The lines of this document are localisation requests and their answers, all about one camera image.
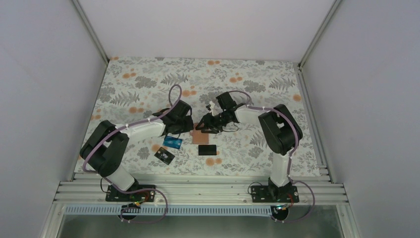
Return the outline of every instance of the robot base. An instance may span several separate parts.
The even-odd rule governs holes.
[[[131,187],[131,190],[138,190],[143,188],[156,188],[155,185],[136,185],[135,187]],[[155,200],[155,193],[154,192],[140,192],[140,193],[132,193],[132,194],[125,194],[119,192],[115,189],[112,185],[108,186],[108,194],[106,195],[105,201],[107,202],[137,202],[142,201],[145,199],[145,196],[148,195],[148,199],[145,202],[153,202]]]
[[[268,186],[264,186],[264,185],[251,186],[251,196],[252,196],[253,203],[273,203],[273,202],[290,203],[291,200],[288,194],[292,196],[294,203],[299,202],[299,194],[298,194],[298,189],[296,188],[296,186],[290,186],[290,189],[287,192],[285,192],[283,195],[281,195],[278,199],[274,199],[271,196],[270,192],[268,191]]]

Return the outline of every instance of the orange dot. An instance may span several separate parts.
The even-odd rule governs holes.
[[[302,99],[301,95],[299,95],[299,94],[293,95],[293,100],[295,100],[296,102],[300,102],[301,99]]]
[[[158,149],[160,148],[160,145],[158,145],[158,144],[154,144],[154,145],[152,145],[152,151],[153,152],[156,152],[156,151],[158,151]]]
[[[213,158],[207,158],[206,159],[206,165],[213,166],[214,165],[214,159]]]
[[[130,107],[130,109],[128,109],[129,113],[136,113],[137,111],[137,107]]]
[[[190,95],[190,91],[189,90],[184,90],[182,92],[182,96],[184,96],[184,97],[188,97],[189,95]]]

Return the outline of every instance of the gray wall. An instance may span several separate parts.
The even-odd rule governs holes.
[[[420,232],[420,2],[343,1],[304,66],[363,237]]]
[[[70,0],[0,5],[0,236],[38,237],[105,63]]]

